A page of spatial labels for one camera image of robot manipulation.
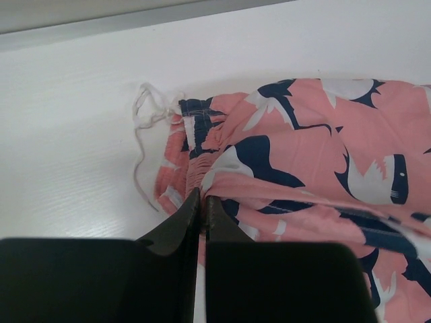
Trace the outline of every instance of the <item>white wall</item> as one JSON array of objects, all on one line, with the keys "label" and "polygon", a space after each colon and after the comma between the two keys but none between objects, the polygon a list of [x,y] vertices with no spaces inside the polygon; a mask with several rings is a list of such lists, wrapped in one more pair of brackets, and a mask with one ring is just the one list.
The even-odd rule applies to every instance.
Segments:
[{"label": "white wall", "polygon": [[25,30],[199,0],[1,0],[0,32]]}]

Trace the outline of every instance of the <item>shark print fabric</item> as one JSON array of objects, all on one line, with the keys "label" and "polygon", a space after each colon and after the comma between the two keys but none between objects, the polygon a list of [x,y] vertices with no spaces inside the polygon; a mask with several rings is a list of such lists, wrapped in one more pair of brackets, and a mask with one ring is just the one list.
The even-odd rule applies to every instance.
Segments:
[{"label": "shark print fabric", "polygon": [[182,100],[155,198],[172,214],[199,187],[256,241],[345,244],[381,322],[431,322],[430,88],[285,79]]}]

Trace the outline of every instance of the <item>white drawstring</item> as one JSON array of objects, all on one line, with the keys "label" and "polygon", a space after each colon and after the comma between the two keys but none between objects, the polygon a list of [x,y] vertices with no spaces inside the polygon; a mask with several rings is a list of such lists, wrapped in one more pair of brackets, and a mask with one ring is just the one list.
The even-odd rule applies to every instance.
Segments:
[{"label": "white drawstring", "polygon": [[[178,104],[178,101],[183,99],[184,96],[185,95],[181,92],[173,99],[173,101],[168,102],[166,96],[161,94],[154,86],[149,83],[143,83],[139,87],[138,95],[132,105],[133,122],[135,123],[135,138],[138,143],[139,149],[141,150],[141,159],[135,164],[135,169],[133,171],[133,181],[135,183],[138,193],[156,211],[159,210],[157,210],[157,208],[152,205],[151,200],[143,191],[141,185],[139,184],[139,181],[137,180],[138,168],[145,159],[145,150],[143,148],[143,143],[141,138],[139,137],[138,131],[142,129],[152,128],[157,122],[164,119],[168,120],[170,124],[182,123],[183,118],[180,118],[178,121],[173,121],[172,118],[175,114],[181,116],[181,108]],[[154,109],[154,111],[149,116],[140,117],[139,111],[141,110],[148,97],[152,99],[152,108]]]}]

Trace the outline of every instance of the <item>white table surface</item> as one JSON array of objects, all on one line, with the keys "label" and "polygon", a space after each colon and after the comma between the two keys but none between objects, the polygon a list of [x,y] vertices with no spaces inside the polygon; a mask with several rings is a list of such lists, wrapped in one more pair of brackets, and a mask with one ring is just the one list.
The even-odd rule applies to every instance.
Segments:
[{"label": "white table surface", "polygon": [[[132,181],[141,82],[203,99],[287,77],[431,83],[430,12],[294,1],[0,52],[0,237],[138,238],[164,219]],[[143,133],[150,195],[167,133],[163,122]]]}]

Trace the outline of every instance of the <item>shark pattern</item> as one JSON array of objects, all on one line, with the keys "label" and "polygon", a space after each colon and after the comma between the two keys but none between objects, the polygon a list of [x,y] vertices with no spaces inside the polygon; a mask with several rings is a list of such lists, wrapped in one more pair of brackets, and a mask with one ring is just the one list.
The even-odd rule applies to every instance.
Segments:
[{"label": "shark pattern", "polygon": [[376,314],[380,318],[381,323],[388,323],[385,320],[386,304],[392,299],[397,291],[397,273],[393,272],[391,275],[391,285],[383,289],[380,279],[372,273],[374,284],[377,287],[377,293],[380,297],[380,304],[376,308]]},{"label": "shark pattern", "polygon": [[332,129],[328,124],[313,124],[310,126],[301,126],[296,119],[294,109],[286,96],[292,96],[289,92],[289,87],[295,82],[295,79],[285,79],[277,83],[272,83],[260,87],[257,91],[253,92],[245,98],[248,103],[254,104],[257,107],[257,111],[251,116],[250,120],[245,125],[243,131],[252,129],[262,119],[266,113],[271,113],[273,110],[277,110],[284,123],[288,123],[292,129],[309,129],[315,127],[326,127],[329,134],[332,133]]},{"label": "shark pattern", "polygon": [[240,203],[232,199],[226,199],[222,201],[222,206],[226,214],[229,215],[236,225],[238,225],[240,222],[236,219],[236,216],[238,215],[240,209]]},{"label": "shark pattern", "polygon": [[333,108],[337,105],[337,98],[342,98],[375,109],[371,96],[380,94],[377,88],[385,84],[376,79],[321,79],[321,82]]},{"label": "shark pattern", "polygon": [[420,88],[424,89],[426,99],[428,101],[428,107],[429,107],[430,113],[431,113],[431,85],[417,85],[415,87],[420,87]]},{"label": "shark pattern", "polygon": [[409,185],[404,155],[395,154],[383,158],[386,178],[383,178],[376,161],[362,175],[348,151],[344,158],[347,165],[345,172],[336,172],[335,175],[352,197],[374,205],[405,204]]},{"label": "shark pattern", "polygon": [[421,221],[427,227],[431,228],[431,215],[421,213],[421,212],[415,212],[411,215],[411,217],[413,217],[418,221]]},{"label": "shark pattern", "polygon": [[341,207],[335,209],[340,212],[340,218],[349,219],[361,229],[367,246],[384,248],[413,257],[418,255],[417,244],[406,236],[409,235],[408,232],[400,232],[400,225],[385,221],[368,211]]},{"label": "shark pattern", "polygon": [[381,221],[395,231],[398,231],[399,234],[415,248],[415,253],[403,252],[404,254],[415,258],[431,259],[431,239],[428,236],[418,234],[414,230],[392,221],[385,219]]},{"label": "shark pattern", "polygon": [[191,148],[189,157],[190,159],[196,158],[203,153],[213,153],[217,149],[203,149],[202,144],[205,142],[209,131],[221,124],[222,122],[212,122],[211,116],[225,116],[221,111],[212,110],[210,108],[212,98],[207,100],[181,100],[179,102],[183,116],[193,118],[191,125],[193,125],[193,138],[188,138],[188,140],[193,141],[193,146],[189,147],[186,141],[183,143],[181,151],[186,151]]},{"label": "shark pattern", "polygon": [[416,281],[431,297],[431,264],[426,259],[405,257],[408,265],[403,276],[409,281]]},{"label": "shark pattern", "polygon": [[368,279],[370,280],[371,298],[374,308],[377,308],[380,305],[380,295],[378,294],[376,282],[374,281],[374,274],[372,272],[374,266],[376,265],[377,258],[378,248],[375,248],[368,256],[358,259],[362,266],[362,271],[366,273]]},{"label": "shark pattern", "polygon": [[243,174],[289,187],[305,186],[297,177],[272,168],[270,151],[271,143],[265,135],[247,137],[235,145],[227,146],[202,179],[202,190],[205,192],[212,186],[217,172]]}]

